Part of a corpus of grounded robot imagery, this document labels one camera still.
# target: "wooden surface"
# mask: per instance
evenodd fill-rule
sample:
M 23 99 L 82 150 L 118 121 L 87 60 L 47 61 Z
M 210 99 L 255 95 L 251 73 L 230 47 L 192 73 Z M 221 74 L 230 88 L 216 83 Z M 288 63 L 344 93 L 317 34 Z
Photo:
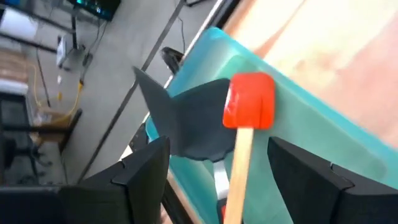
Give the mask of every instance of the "wooden surface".
M 397 0 L 243 0 L 225 31 L 398 146 Z
M 236 133 L 231 183 L 226 201 L 225 224 L 240 224 L 242 220 L 253 134 L 252 128 L 238 128 Z

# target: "floor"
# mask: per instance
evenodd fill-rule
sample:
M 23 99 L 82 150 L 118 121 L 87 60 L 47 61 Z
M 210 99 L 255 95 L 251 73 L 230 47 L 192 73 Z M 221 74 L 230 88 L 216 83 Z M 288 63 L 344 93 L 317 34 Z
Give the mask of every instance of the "floor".
M 95 56 L 86 73 L 84 89 L 78 104 L 83 110 L 83 115 L 62 155 L 69 184 L 77 182 L 92 157 L 125 94 L 134 83 L 132 66 L 142 67 L 171 17 L 177 1 L 123 1 L 116 17 L 106 26 L 101 43 L 93 46 L 92 53 Z M 183 7 L 179 16 L 183 21 L 186 47 L 197 33 L 214 3 L 214 0 L 209 0 L 193 8 Z M 52 10 L 40 1 L 37 1 L 36 11 L 43 16 L 50 16 L 51 19 L 65 26 L 70 26 L 68 14 L 57 9 Z M 97 27 L 84 22 L 78 22 L 77 26 L 78 42 L 89 47 L 96 39 Z M 99 35 L 102 34 L 103 29 L 104 26 L 101 26 Z M 49 26 L 40 26 L 36 41 L 56 47 L 58 35 L 62 35 L 59 30 Z M 183 52 L 181 22 L 179 20 L 172 24 L 160 48 L 164 46 Z M 31 58 L 35 60 L 35 55 L 30 54 Z M 69 62 L 70 67 L 75 69 L 72 69 L 71 72 L 60 72 L 55 66 L 53 54 L 39 51 L 38 55 L 52 107 L 64 112 L 69 111 L 76 98 L 81 67 L 78 66 L 77 62 L 72 61 Z M 165 83 L 171 74 L 159 54 L 155 55 L 147 73 L 159 83 Z M 62 78 L 60 85 L 57 84 L 59 75 Z M 56 100 L 58 91 L 63 94 L 61 102 Z M 45 99 L 42 82 L 38 82 L 37 95 L 39 99 Z M 118 161 L 146 113 L 147 108 L 144 99 L 137 89 L 86 177 Z M 56 182 L 65 180 L 64 175 L 59 172 L 56 172 L 52 177 L 56 179 L 53 180 Z

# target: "red spatula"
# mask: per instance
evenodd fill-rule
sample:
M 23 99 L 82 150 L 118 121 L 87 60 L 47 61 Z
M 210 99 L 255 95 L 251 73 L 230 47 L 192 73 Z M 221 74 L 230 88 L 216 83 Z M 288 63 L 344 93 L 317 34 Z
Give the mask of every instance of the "red spatula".
M 225 224 L 240 224 L 243 213 L 254 129 L 274 122 L 275 84 L 266 73 L 240 73 L 231 79 L 223 123 L 237 128 Z

